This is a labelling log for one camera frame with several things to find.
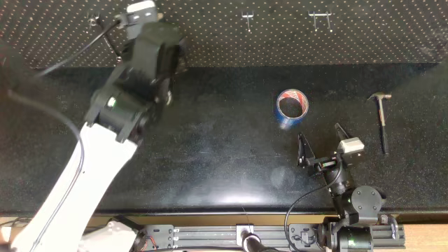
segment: black pegboard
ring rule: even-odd
[[[88,16],[101,13],[105,24],[136,1],[3,0],[0,38],[31,67],[54,64],[92,40],[99,31]],[[189,45],[191,67],[299,64],[441,62],[447,54],[448,0],[161,0],[158,11],[177,22]],[[251,32],[242,11],[253,11]],[[327,20],[308,11],[331,12]],[[123,46],[125,31],[111,38]],[[70,67],[113,67],[106,43]]]

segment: hammer head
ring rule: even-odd
[[[392,98],[392,94],[384,94],[383,92],[377,92],[377,93],[370,95],[369,99],[373,98],[373,97],[376,97],[378,100],[390,99],[390,98]]]

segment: hammer handle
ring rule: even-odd
[[[383,143],[383,152],[384,154],[389,154],[389,146],[387,145],[387,133],[386,126],[381,126],[381,142]]]

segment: table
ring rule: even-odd
[[[92,93],[111,69],[62,69],[19,92],[57,107],[81,127]],[[386,213],[448,211],[446,64],[193,68],[177,76],[174,104],[151,126],[134,158],[98,206],[98,214],[275,214],[323,185],[296,167],[298,133],[317,157],[331,154],[334,124],[365,144],[350,168],[358,185],[381,188]],[[310,109],[300,125],[279,129],[277,95],[303,91]],[[379,138],[374,92],[384,101],[390,155]],[[56,120],[0,99],[0,212],[33,214],[75,145]],[[333,214],[327,192],[297,205],[301,214]]]

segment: wooden floor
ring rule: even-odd
[[[320,223],[324,216],[291,216],[290,221],[294,223]],[[103,225],[110,217],[92,218],[89,226]],[[11,218],[0,218],[0,223],[9,221]],[[235,225],[250,223],[255,225],[282,225],[284,216],[167,216],[167,217],[131,217],[140,224],[167,224],[177,226],[200,226],[200,225]],[[406,236],[405,252],[448,252],[448,224],[426,224],[404,225]],[[8,240],[2,237],[9,233],[9,227],[2,227],[0,232],[0,244]],[[14,238],[21,231],[21,227],[16,227],[11,232]],[[381,252],[398,252],[397,249],[381,249]]]

